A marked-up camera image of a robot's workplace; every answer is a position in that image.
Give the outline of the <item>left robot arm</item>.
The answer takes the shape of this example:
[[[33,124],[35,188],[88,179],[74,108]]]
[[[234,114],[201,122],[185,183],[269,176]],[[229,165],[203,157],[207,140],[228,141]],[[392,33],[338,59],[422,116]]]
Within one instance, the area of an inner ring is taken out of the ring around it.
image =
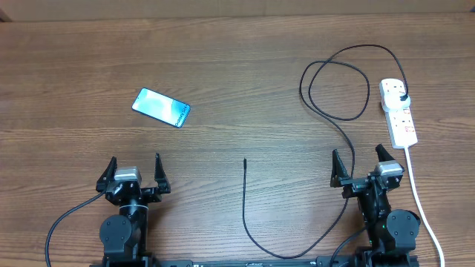
[[[154,187],[143,188],[137,166],[119,168],[112,157],[96,182],[96,191],[119,208],[119,213],[101,224],[99,238],[103,244],[102,266],[156,267],[158,259],[147,251],[148,205],[161,202],[171,192],[159,154],[155,155]]]

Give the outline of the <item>blue screen smartphone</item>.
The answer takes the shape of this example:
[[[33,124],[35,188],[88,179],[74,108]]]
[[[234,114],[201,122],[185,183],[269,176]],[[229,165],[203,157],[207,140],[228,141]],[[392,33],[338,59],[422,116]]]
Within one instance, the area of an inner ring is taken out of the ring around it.
[[[131,108],[176,128],[183,127],[191,111],[189,104],[148,88],[143,88],[138,93]]]

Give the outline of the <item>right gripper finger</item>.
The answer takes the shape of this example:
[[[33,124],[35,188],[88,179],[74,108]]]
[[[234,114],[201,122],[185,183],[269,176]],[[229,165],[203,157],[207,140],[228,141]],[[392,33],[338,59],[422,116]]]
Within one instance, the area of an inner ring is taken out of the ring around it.
[[[332,173],[330,177],[330,186],[333,188],[342,187],[342,182],[348,180],[350,175],[338,154],[338,150],[332,151]]]
[[[395,159],[387,152],[382,144],[375,147],[379,162],[394,161]]]

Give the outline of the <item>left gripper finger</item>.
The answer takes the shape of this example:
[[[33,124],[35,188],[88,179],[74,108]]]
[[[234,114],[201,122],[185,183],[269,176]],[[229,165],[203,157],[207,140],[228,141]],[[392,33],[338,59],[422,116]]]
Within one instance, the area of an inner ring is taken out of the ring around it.
[[[103,192],[107,189],[108,185],[114,181],[114,175],[117,169],[117,158],[115,156],[111,157],[111,161],[108,163],[108,167],[99,177],[96,182],[96,191]]]
[[[155,154],[154,180],[160,194],[170,194],[171,186],[163,169],[163,164],[158,153]]]

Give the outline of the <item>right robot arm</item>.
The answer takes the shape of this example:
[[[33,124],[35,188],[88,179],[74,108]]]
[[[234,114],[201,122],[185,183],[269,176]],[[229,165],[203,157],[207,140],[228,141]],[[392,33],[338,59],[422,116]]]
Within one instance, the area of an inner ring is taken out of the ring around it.
[[[412,211],[390,206],[387,192],[400,186],[404,167],[379,144],[375,147],[379,162],[366,177],[354,179],[347,173],[338,151],[332,152],[330,185],[342,188],[346,200],[356,198],[364,220],[363,229],[348,237],[330,258],[330,265],[340,266],[417,266],[416,248],[421,219]],[[370,245],[359,247],[345,259],[338,253],[361,233],[367,232]]]

